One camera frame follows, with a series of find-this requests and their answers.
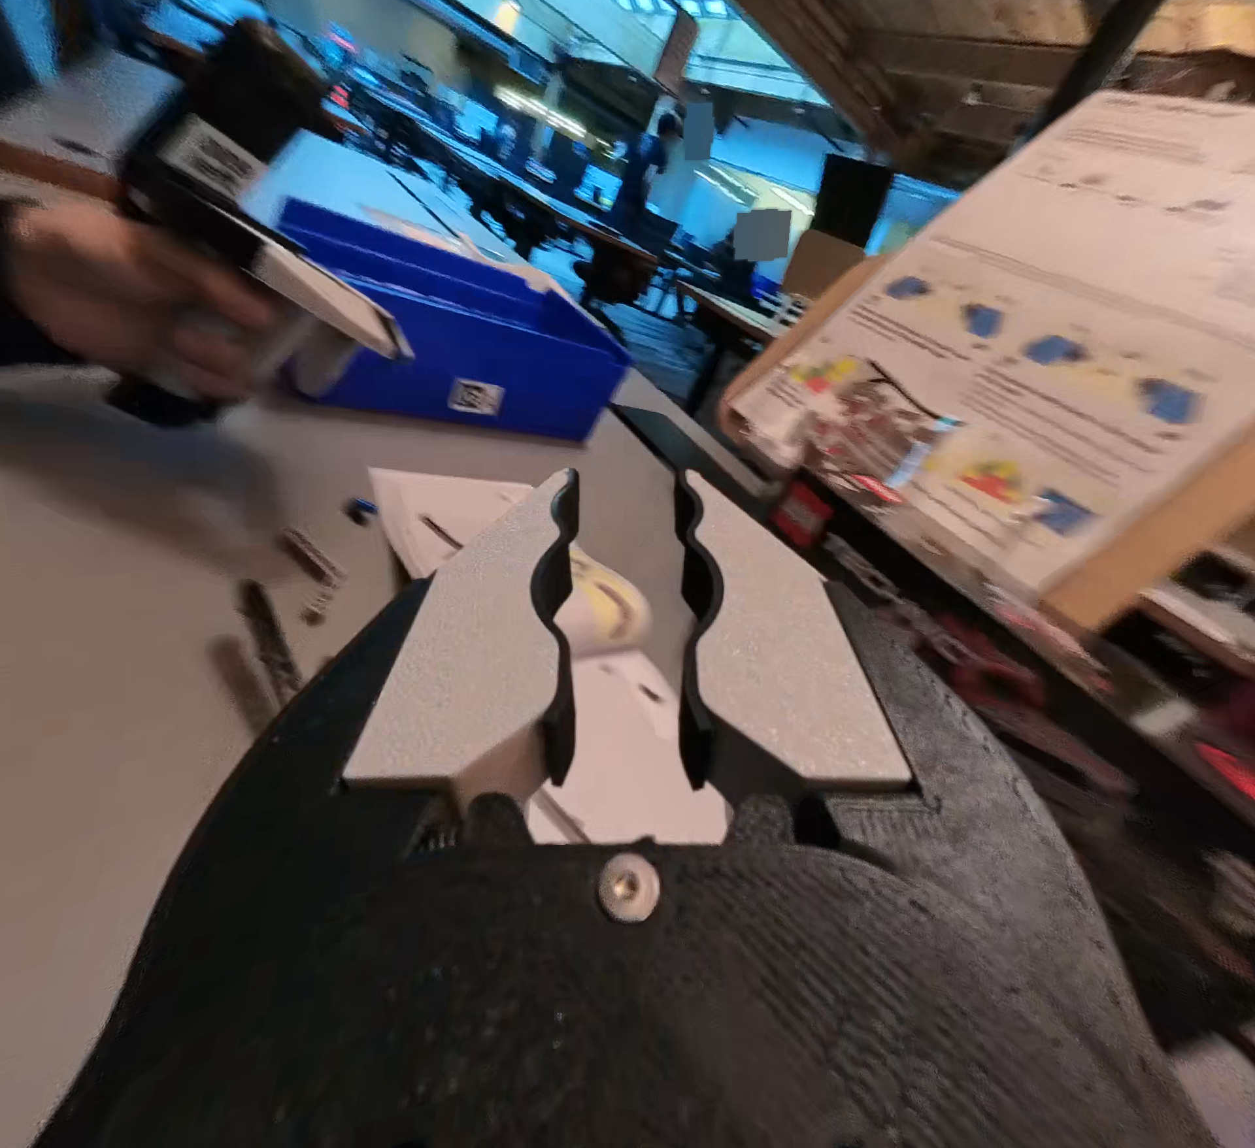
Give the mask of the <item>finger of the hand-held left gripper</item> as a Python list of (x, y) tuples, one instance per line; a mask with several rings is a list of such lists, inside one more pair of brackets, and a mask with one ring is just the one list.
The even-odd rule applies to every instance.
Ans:
[(386, 309), (288, 247), (261, 243), (249, 273), (306, 317), (358, 347), (391, 360), (412, 359), (408, 340)]
[(282, 385), (298, 397), (335, 388), (354, 356), (354, 340), (335, 329), (309, 329), (282, 365)]

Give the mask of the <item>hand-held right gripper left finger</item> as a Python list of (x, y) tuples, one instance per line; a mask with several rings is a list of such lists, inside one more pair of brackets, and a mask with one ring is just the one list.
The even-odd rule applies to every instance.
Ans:
[(536, 791), (576, 749), (571, 650), (580, 481), (563, 470), (435, 571), (357, 742), (352, 790)]

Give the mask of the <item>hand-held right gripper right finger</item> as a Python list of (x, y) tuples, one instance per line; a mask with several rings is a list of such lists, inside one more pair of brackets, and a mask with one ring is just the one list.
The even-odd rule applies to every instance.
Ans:
[(694, 618), (680, 757), (721, 795), (899, 794), (899, 738), (822, 575), (685, 470), (676, 477), (681, 593)]

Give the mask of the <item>grey bent toy beam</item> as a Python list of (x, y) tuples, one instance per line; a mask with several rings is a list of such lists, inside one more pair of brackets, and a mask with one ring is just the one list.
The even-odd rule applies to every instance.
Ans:
[(344, 570), (300, 529), (283, 529), (277, 537), (280, 550), (316, 584), (316, 592), (302, 611), (309, 626), (324, 624), (337, 592), (345, 582)]

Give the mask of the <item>person's left hand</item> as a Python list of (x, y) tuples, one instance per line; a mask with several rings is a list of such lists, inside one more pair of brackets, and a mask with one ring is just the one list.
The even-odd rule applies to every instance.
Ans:
[(99, 202), (2, 202), (4, 368), (161, 372), (233, 404), (254, 388), (246, 343), (275, 309), (234, 269)]

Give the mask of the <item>black toy box red label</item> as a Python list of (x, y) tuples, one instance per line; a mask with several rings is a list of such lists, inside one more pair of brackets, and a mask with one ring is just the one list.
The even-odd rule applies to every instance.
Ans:
[(1081, 700), (1108, 696), (1103, 673), (1048, 659), (922, 559), (806, 472), (787, 479), (768, 528), (813, 564), (834, 572), (875, 607), (971, 708), (1069, 716)]

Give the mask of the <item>background grey table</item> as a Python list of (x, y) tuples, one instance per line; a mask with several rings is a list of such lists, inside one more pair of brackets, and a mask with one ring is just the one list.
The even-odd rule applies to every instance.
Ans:
[(155, 66), (104, 52), (2, 102), (2, 197), (116, 199), (121, 156), (179, 89)]

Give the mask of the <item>open instruction booklet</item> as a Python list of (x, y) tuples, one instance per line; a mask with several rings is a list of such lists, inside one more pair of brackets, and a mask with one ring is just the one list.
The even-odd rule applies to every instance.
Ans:
[[(534, 487), (371, 470), (402, 567), (432, 574)], [(572, 593), (556, 615), (569, 644), (576, 749), (565, 781), (536, 791), (436, 791), (465, 812), (478, 795), (516, 800), (538, 843), (719, 843), (727, 806), (680, 763), (677, 698), (643, 653), (651, 608), (626, 579), (569, 546)]]

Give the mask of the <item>long black toy beam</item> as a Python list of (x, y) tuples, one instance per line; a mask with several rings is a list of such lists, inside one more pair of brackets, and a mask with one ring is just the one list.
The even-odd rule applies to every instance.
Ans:
[(286, 707), (303, 688), (304, 679), (279, 622), (274, 601), (255, 580), (238, 583), (238, 612), (278, 708)]

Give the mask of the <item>blue plastic bin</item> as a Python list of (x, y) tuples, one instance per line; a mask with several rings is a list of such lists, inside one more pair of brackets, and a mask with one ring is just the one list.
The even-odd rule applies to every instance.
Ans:
[(277, 226), (389, 311), (412, 351), (390, 361), (358, 350), (321, 393), (286, 367), (286, 387), (309, 404), (582, 443), (630, 367), (626, 348), (565, 293), (478, 252), (296, 198), (284, 199)]

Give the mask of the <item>dark toy beam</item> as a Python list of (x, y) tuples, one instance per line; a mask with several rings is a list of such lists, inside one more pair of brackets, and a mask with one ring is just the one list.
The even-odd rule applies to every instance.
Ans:
[(207, 650), (211, 667), (242, 728), (250, 738), (259, 738), (279, 711), (259, 661), (237, 637), (211, 638)]

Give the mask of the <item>background long table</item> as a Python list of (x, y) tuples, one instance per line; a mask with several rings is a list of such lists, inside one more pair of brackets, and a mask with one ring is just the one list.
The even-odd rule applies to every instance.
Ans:
[(454, 140), (414, 108), (399, 106), (396, 114), (414, 136), (415, 156), (443, 168), (469, 198), (474, 211), (491, 217), (501, 226), (519, 259), (527, 261), (536, 248), (567, 235), (577, 235), (586, 242), (586, 232), (605, 231), (627, 239), (588, 211), (555, 199)]

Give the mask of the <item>colourful toy box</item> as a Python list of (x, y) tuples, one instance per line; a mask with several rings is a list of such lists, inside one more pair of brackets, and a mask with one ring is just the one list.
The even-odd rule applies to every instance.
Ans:
[(921, 404), (875, 361), (846, 358), (808, 401), (797, 466), (826, 484), (861, 479), (899, 495), (962, 427), (963, 419)]

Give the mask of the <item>black office chair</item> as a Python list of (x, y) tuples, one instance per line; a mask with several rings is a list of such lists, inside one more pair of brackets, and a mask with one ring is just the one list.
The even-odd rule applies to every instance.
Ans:
[(632, 306), (658, 271), (658, 256), (615, 232), (586, 232), (590, 257), (576, 265), (580, 307)]

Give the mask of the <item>black metal pole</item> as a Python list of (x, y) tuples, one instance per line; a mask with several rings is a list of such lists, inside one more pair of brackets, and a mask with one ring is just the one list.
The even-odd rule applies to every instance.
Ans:
[(1074, 60), (1057, 90), (1042, 107), (1027, 135), (1058, 122), (1107, 81), (1132, 57), (1136, 43), (1165, 0), (1114, 0), (1103, 14), (1090, 43)]

